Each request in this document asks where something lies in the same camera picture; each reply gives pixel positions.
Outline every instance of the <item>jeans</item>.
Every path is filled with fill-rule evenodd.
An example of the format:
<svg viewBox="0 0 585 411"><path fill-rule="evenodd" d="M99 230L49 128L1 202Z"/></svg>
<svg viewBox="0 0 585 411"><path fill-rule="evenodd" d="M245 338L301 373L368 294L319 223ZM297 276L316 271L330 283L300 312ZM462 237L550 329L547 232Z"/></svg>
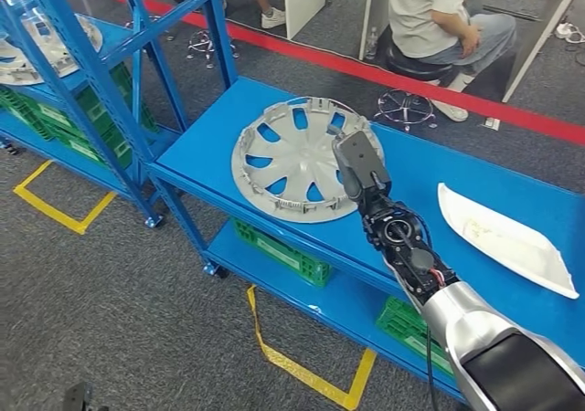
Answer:
<svg viewBox="0 0 585 411"><path fill-rule="evenodd" d="M471 25L478 25L479 44L471 55L462 58L460 41L454 46L442 50L430 57L419 58L429 64L453 64L460 71L476 76L496 59L511 49L516 41L516 20L503 14L478 14L470 19Z"/></svg>

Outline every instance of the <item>blue shelf surface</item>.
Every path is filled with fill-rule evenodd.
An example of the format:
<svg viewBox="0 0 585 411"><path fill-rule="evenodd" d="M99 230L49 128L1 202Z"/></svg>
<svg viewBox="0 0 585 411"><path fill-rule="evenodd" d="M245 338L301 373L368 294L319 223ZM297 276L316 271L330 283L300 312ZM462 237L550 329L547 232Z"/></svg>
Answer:
<svg viewBox="0 0 585 411"><path fill-rule="evenodd" d="M170 184L404 300L380 253L365 240L359 214L322 224L289 223L261 213L237 189L230 159L240 132L269 105L294 97L239 78L150 167ZM373 128L393 178L392 196L424 218L445 263L494 308L547 336L585 366L585 197L402 132ZM569 300L543 289L458 237L439 208L437 184L441 182L548 237L562 252L581 297ZM214 250L218 257L223 254ZM340 300L348 293L340 294Z"/></svg>
<svg viewBox="0 0 585 411"><path fill-rule="evenodd" d="M370 285L341 272L334 272L324 288L315 287L239 239L229 222L210 244L205 255L316 320L427 379L426 359L376 327L376 319L388 297L384 292L374 290ZM436 386L463 400L451 377L438 369L433 371L433 377Z"/></svg>
<svg viewBox="0 0 585 411"><path fill-rule="evenodd" d="M88 157L73 151L65 146L57 139L46 141L29 128L26 124L19 121L9 112L0 110L0 134L8 138L22 143L36 153L44 157L54 160L57 163L62 164L68 169L77 174L88 178L94 183L100 184L108 190L114 190L120 195L132 199L125 187L124 187L115 175L106 166L95 163ZM157 136L156 140L152 143L151 147L155 153L162 153L165 148L168 147L171 142L177 138L177 133L162 128L159 134L149 134ZM132 164L126 169L131 177L135 172L134 165L138 161L137 157L133 157ZM143 184L146 181L146 175L142 175L137 179L137 184Z"/></svg>
<svg viewBox="0 0 585 411"><path fill-rule="evenodd" d="M102 45L100 52L101 55L113 50L119 44L132 34L131 30L126 29L125 27L114 25L91 16L87 16L87 18L91 20L95 26L98 27L101 31L101 35L103 38L103 44ZM61 80L65 83L67 89L74 95L88 86L87 79L85 79L80 71L72 73L65 78L62 78ZM59 96L54 94L45 83L25 86L9 85L7 87L10 87L11 89L18 91L30 98L47 103L55 108L63 108L61 99Z"/></svg>

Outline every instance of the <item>person's hand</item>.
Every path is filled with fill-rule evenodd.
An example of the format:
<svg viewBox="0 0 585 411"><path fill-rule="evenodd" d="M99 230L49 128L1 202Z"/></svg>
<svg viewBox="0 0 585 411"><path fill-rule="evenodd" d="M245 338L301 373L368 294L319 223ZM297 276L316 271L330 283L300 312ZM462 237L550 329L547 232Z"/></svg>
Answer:
<svg viewBox="0 0 585 411"><path fill-rule="evenodd" d="M466 32L465 36L460 41L463 46L462 58L466 58L477 49L479 45L479 26L470 25Z"/></svg>

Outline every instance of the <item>person's arm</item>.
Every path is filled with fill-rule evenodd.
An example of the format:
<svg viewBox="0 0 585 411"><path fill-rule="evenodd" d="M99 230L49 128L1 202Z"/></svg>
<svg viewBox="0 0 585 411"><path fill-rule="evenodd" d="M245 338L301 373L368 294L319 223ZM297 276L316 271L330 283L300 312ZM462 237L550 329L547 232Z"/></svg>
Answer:
<svg viewBox="0 0 585 411"><path fill-rule="evenodd" d="M459 15L459 9L465 0L435 0L431 18L445 32L457 37L463 45L465 58L473 53L479 44L477 26L470 26Z"/></svg>
<svg viewBox="0 0 585 411"><path fill-rule="evenodd" d="M479 45L479 29L476 25L468 25L458 14L445 14L433 10L431 18L445 32L457 37L463 46L463 57L471 55Z"/></svg>

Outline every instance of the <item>yellow floor tape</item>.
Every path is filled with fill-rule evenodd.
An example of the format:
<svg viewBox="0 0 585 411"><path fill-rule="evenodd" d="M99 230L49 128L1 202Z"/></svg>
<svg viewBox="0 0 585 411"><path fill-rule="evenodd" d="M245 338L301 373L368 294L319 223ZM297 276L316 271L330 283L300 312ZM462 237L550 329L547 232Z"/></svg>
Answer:
<svg viewBox="0 0 585 411"><path fill-rule="evenodd" d="M32 174L31 174L26 180L14 187L14 192L20 196L20 198L26 201L27 203L30 204L31 206L33 206L36 210L38 210L39 212L44 213L51 219L59 222L60 224L62 224L70 230L75 231L75 233L79 235L85 234L85 230L91 222L93 222L94 219L97 217L100 213L101 213L102 210L106 208L108 204L112 202L112 200L116 196L115 192L108 192L107 194L106 194L106 196L103 197L97 206L95 206L92 211L88 214L88 216L84 218L82 221L77 221L75 219L73 219L71 216L66 215L61 212L60 210L57 210L57 208L52 205L47 204L42 199L39 198L38 196L36 196L32 192L30 192L26 189L27 185L30 184L32 180L42 174L45 169L49 167L49 165L51 165L51 163L52 162L51 160L47 160L46 162L41 164L40 166L38 166L38 169L34 171Z"/></svg>
<svg viewBox="0 0 585 411"><path fill-rule="evenodd" d="M343 406L349 411L355 410L359 405L359 401L362 399L362 395L365 389L365 384L368 382L368 378L370 377L370 372L372 370L374 362L376 360L376 352L371 349L365 349L364 351L364 354L362 356L362 361L360 361L358 366L349 393L346 393L335 385L329 384L325 379L313 374L305 367L297 364L294 361L265 344L260 335L260 324L258 321L258 313L256 311L256 297L254 293L254 288L256 288L256 286L252 285L248 290L248 300L250 302L250 307L252 309L252 315L254 315L254 320L256 323L256 337L258 338L258 343L260 345L262 352L264 353L269 361L282 368L283 370L299 379L303 384L308 385L322 395L333 400L333 402L337 405Z"/></svg>

